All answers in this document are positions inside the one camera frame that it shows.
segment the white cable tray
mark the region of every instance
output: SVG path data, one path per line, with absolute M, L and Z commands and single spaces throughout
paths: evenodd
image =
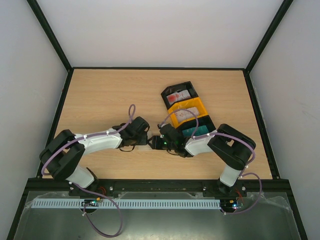
M 215 199 L 114 199 L 120 209 L 220 209 L 220 200 Z M 33 209 L 79 209 L 84 206 L 84 199 L 37 198 L 33 201 Z M 88 209 L 115 209 L 107 199 L 94 203 Z

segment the white wall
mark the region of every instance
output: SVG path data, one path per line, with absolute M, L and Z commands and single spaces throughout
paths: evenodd
M 0 8 L 0 239 L 35 177 L 67 72 L 27 1 Z
M 295 0 L 251 72 L 282 178 L 319 239 L 320 1 Z
M 38 0 L 74 67 L 245 68 L 282 0 Z

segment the plastic bin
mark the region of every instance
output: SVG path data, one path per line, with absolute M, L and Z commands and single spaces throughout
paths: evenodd
M 195 98 L 191 98 L 188 100 L 184 100 L 184 101 L 180 101 L 180 102 L 176 102 L 172 105 L 172 107 L 170 107 L 168 109 L 169 114 L 172 113 L 174 110 L 178 110 L 178 109 L 189 109 L 189 108 L 193 108 L 196 107 L 199 111 L 199 116 L 197 116 L 198 118 L 204 117 L 206 115 L 208 115 L 208 112 L 205 108 L 205 106 L 203 105 L 201 99 L 199 97 L 195 97 Z M 173 126 L 175 128 L 178 128 L 180 125 L 182 125 L 185 122 L 188 122 L 190 120 L 195 120 L 194 117 L 188 118 L 186 120 L 181 121 L 180 123 L 178 122 L 178 119 L 176 117 L 176 115 L 173 113 L 171 116 L 171 120 L 173 123 Z
M 189 98 L 186 99 L 192 99 L 192 98 L 197 98 L 198 94 L 196 92 L 196 90 L 194 89 L 194 87 L 192 86 L 190 81 L 186 81 L 183 83 L 179 83 L 176 85 L 172 85 L 172 86 L 168 86 L 165 88 L 165 90 L 161 93 L 161 97 L 164 101 L 164 104 L 166 106 L 166 109 L 169 110 L 169 108 L 171 108 L 171 106 L 173 106 L 175 103 L 179 103 L 181 102 L 180 100 L 174 101 L 173 103 L 169 103 L 167 96 L 174 94 L 174 93 L 179 93 L 182 92 L 184 90 L 187 90 L 190 94 Z
M 195 136 L 204 135 L 216 130 L 216 127 L 209 115 L 198 118 L 198 121 L 199 121 L 199 126 L 198 126 L 198 130 L 195 132 Z M 197 122 L 195 119 L 193 119 L 181 124 L 179 127 L 177 127 L 177 130 L 181 134 L 183 134 L 183 136 L 191 137 L 191 134 L 193 133 L 194 128 L 196 126 L 197 126 Z

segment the wooden surface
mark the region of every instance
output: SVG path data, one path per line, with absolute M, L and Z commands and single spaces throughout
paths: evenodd
M 132 103 L 135 116 L 143 117 L 158 134 L 157 124 L 168 115 L 160 93 L 186 81 L 192 82 L 216 127 L 229 124 L 256 142 L 256 159 L 248 170 L 271 179 L 242 71 L 76 69 L 56 134 L 64 129 L 88 134 L 125 123 Z M 225 167 L 214 153 L 182 158 L 139 149 L 91 153 L 80 164 L 101 179 L 218 179 Z

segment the purple cable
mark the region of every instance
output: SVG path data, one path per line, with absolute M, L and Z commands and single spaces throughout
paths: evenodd
M 103 233 L 102 231 L 100 231 L 100 230 L 94 225 L 94 223 L 91 221 L 91 219 L 89 218 L 88 214 L 86 213 L 86 207 L 89 205 L 89 203 L 87 203 L 87 204 L 84 205 L 84 207 L 83 207 L 83 213 L 84 213 L 84 215 L 86 216 L 86 219 L 88 219 L 88 221 L 89 221 L 90 225 L 92 226 L 92 228 L 93 228 L 98 234 L 100 234 L 101 236 L 103 236 L 103 237 L 105 237 L 105 238 L 114 238 L 114 237 L 117 237 L 117 236 L 120 234 L 120 232 L 121 232 L 121 230 L 122 230 L 122 227 L 123 227 L 123 224 L 124 224 L 124 219 L 123 219 L 123 216 L 122 216 L 122 213 L 121 213 L 121 211 L 120 211 L 120 208 L 119 208 L 118 204 L 117 204 L 114 200 L 112 200 L 110 197 L 107 197 L 107 196 L 105 196 L 105 195 L 103 195 L 103 194 L 100 194 L 100 193 L 97 193 L 97 192 L 94 192 L 94 191 L 89 191 L 89 190 L 87 190 L 87 189 L 85 189 L 85 188 L 82 188 L 81 186 L 79 186 L 78 184 L 76 184 L 76 183 L 74 183 L 74 182 L 73 182 L 73 184 L 74 184 L 77 188 L 79 188 L 80 190 L 82 190 L 82 191 L 84 191 L 84 192 L 86 192 L 86 193 L 88 193 L 88 194 L 93 194 L 93 195 L 102 197 L 102 198 L 104 198 L 104 199 L 108 199 L 110 202 L 113 203 L 113 205 L 114 205 L 114 206 L 116 207 L 116 209 L 118 210 L 118 212 L 119 212 L 119 217 L 120 217 L 120 227 L 119 227 L 119 230 L 118 230 L 118 231 L 116 232 L 116 234 L 114 234 L 114 235 L 105 234 L 105 233 Z
M 195 129 L 193 130 L 193 132 L 192 132 L 192 134 L 191 134 L 191 138 L 192 138 L 192 137 L 195 135 L 196 131 L 198 130 L 199 121 L 198 121 L 197 116 L 196 116 L 192 111 L 190 111 L 190 110 L 188 110 L 188 109 L 177 109 L 177 110 L 174 110 L 174 111 L 171 112 L 168 116 L 166 116 L 166 118 L 163 120 L 163 122 L 160 123 L 160 126 L 162 126 L 163 124 L 165 124 L 166 121 L 167 121 L 167 119 L 168 119 L 172 114 L 177 113 L 177 112 L 179 112 L 179 111 L 186 111 L 186 112 L 192 114 L 192 116 L 195 118 L 196 126 L 195 126 Z
M 129 107 L 129 110 L 128 110 L 128 114 L 129 114 L 129 120 L 126 122 L 125 125 L 123 125 L 119 130 L 117 131 L 113 131 L 113 132 L 109 132 L 109 135 L 115 135 L 119 132 L 121 132 L 123 129 L 125 129 L 129 123 L 132 122 L 133 120 L 133 117 L 135 115 L 135 112 L 136 112 L 136 105 L 134 104 L 131 104 L 130 107 Z M 102 131 L 102 132 L 95 132 L 95 133 L 91 133 L 91 134 L 87 134 L 86 138 L 92 138 L 92 137 L 96 137 L 96 136 L 103 136 L 103 135 L 107 135 L 107 131 Z M 81 140 L 84 140 L 85 137 L 84 136 L 81 136 L 81 137 L 78 137 L 72 141 L 69 141 L 68 143 L 66 143 L 65 145 L 63 145 L 62 147 L 60 147 L 54 154 L 52 154 L 52 156 L 45 162 L 45 164 L 43 165 L 42 169 L 41 169 L 41 173 L 43 176 L 48 176 L 50 175 L 50 173 L 45 173 L 45 169 L 47 168 L 47 166 L 51 163 L 51 161 L 59 154 L 61 153 L 63 150 L 65 150 L 67 147 L 69 147 L 70 145 L 74 144 L 75 142 L 78 142 L 78 141 L 81 141 Z
M 260 189 L 259 189 L 259 195 L 258 195 L 257 199 L 255 200 L 255 202 L 254 202 L 250 207 L 248 207 L 247 209 L 245 209 L 245 210 L 243 210 L 243 211 L 225 212 L 225 211 L 221 208 L 221 211 L 222 211 L 224 214 L 226 214 L 226 215 L 244 214 L 245 212 L 248 212 L 249 210 L 251 210 L 251 209 L 258 203 L 258 201 L 259 201 L 259 199 L 260 199 L 260 197 L 261 197 L 261 194 L 262 194 L 262 182 L 261 182 L 261 179 L 260 179 L 260 177 L 259 177 L 257 174 L 255 174 L 255 173 L 253 173 L 253 172 L 248 172 L 248 173 L 246 173 L 246 174 L 243 174 L 242 177 L 245 177 L 245 176 L 247 176 L 247 175 L 255 175 L 256 178 L 257 178 L 258 181 L 259 181 Z

